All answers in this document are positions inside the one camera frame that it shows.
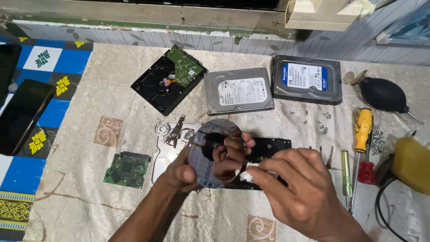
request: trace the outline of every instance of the sticker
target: sticker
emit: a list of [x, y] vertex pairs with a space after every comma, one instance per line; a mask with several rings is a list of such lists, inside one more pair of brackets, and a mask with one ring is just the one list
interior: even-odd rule
[[315, 65], [285, 64], [282, 68], [282, 82], [288, 87], [316, 87], [320, 91], [329, 87], [327, 68]]
[[218, 84], [221, 106], [264, 102], [267, 99], [264, 78], [227, 80]]

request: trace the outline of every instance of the seagate hard drive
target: seagate hard drive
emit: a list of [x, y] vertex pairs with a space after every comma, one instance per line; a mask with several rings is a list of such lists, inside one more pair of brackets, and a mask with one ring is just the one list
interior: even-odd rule
[[275, 108], [265, 68], [210, 72], [204, 78], [208, 115]]
[[326, 105], [342, 102], [341, 64], [338, 61], [275, 56], [272, 73], [273, 98]]

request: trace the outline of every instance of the yellow pattern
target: yellow pattern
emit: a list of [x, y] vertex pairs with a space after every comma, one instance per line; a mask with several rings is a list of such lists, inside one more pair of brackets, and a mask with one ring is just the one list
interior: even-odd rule
[[46, 140], [46, 135], [43, 130], [35, 134], [32, 138], [33, 142], [28, 144], [31, 149], [31, 154], [36, 153], [36, 151], [40, 150], [43, 147], [43, 142]]
[[84, 42], [80, 42], [80, 41], [78, 41], [78, 42], [75, 42], [75, 44], [76, 44], [76, 47], [80, 47], [81, 45], [83, 45], [83, 44], [85, 44]]
[[67, 76], [63, 77], [59, 81], [57, 81], [57, 96], [60, 96], [61, 93], [67, 91], [67, 86], [70, 84]]
[[0, 200], [0, 219], [7, 221], [28, 221], [31, 203]]

